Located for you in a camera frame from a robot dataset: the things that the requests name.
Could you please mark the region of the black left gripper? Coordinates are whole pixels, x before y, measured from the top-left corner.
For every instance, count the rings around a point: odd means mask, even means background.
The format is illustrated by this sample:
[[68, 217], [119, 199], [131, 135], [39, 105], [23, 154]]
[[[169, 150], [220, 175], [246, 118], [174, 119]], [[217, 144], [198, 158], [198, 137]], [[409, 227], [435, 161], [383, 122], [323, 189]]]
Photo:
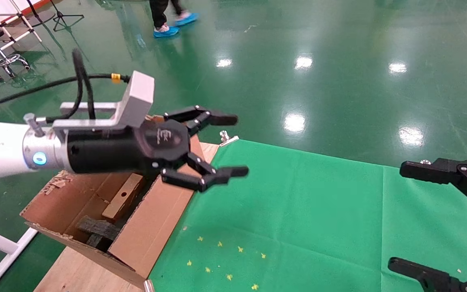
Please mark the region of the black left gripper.
[[209, 125], [236, 125], [238, 116], [195, 105], [165, 112], [164, 120], [107, 131], [69, 131], [66, 142], [72, 171], [156, 175], [163, 168], [178, 169], [191, 150], [191, 136]]

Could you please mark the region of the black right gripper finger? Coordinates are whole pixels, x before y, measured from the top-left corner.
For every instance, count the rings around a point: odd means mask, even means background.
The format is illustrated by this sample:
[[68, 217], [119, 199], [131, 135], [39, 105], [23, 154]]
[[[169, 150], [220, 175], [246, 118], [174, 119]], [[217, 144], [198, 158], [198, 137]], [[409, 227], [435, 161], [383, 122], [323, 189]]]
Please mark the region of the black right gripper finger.
[[425, 292], [467, 292], [467, 281], [460, 281], [447, 272], [412, 261], [391, 257], [388, 268], [395, 273], [417, 280]]
[[467, 160], [405, 161], [400, 166], [400, 175], [430, 183], [451, 184], [467, 197]]

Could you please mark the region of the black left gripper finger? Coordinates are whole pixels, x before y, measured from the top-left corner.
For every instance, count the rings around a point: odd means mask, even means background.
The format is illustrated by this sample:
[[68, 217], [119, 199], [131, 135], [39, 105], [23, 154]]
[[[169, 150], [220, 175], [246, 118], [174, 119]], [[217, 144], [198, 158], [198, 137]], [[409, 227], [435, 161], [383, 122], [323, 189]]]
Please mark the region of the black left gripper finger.
[[[186, 164], [200, 174], [199, 177], [192, 174], [179, 172], [175, 166]], [[228, 184], [231, 178], [246, 177], [249, 172], [248, 166], [234, 166], [214, 168], [203, 158], [189, 152], [178, 161], [175, 166], [161, 168], [161, 179], [164, 183], [183, 187], [187, 190], [204, 192], [214, 185]]]

